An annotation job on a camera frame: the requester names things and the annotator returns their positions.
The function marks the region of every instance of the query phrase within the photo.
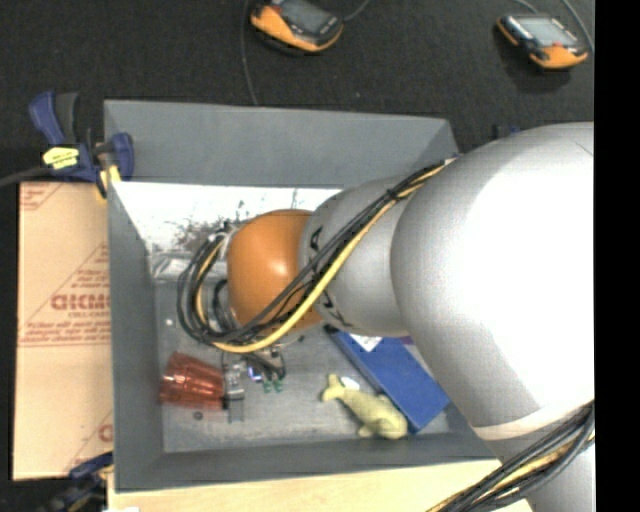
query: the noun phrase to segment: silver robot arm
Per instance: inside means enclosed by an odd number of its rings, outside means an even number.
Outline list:
[[[316,310],[353,333],[410,334],[501,460],[594,398],[593,124],[474,150],[363,238]],[[299,262],[395,181],[327,201]],[[595,510],[595,445],[528,495],[536,512]]]

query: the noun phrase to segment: cardboard sheet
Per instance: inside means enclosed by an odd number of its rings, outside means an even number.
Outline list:
[[[15,480],[112,449],[106,208],[91,184],[21,185]]]

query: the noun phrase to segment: wire bundle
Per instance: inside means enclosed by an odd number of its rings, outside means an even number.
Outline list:
[[[595,401],[472,487],[427,512],[488,512],[548,483],[595,443]]]
[[[229,322],[212,324],[203,304],[207,274],[216,262],[229,234],[214,233],[203,244],[178,279],[178,319],[189,336],[200,343],[227,352],[248,353],[265,348],[287,334],[313,306],[362,237],[398,201],[406,199],[437,174],[443,163],[421,169],[370,203],[325,243],[296,278],[256,317],[241,327]],[[292,309],[287,305],[303,290],[302,300]],[[270,320],[265,320],[275,311]]]

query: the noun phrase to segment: blue box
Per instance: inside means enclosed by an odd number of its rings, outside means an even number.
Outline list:
[[[406,416],[409,431],[422,430],[450,402],[440,385],[411,353],[411,338],[374,338],[327,329],[369,384]]]

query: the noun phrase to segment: yellow clamp label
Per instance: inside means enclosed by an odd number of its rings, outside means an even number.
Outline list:
[[[80,151],[75,148],[55,147],[42,156],[42,161],[58,171],[76,165],[78,163],[78,155],[80,155]]]

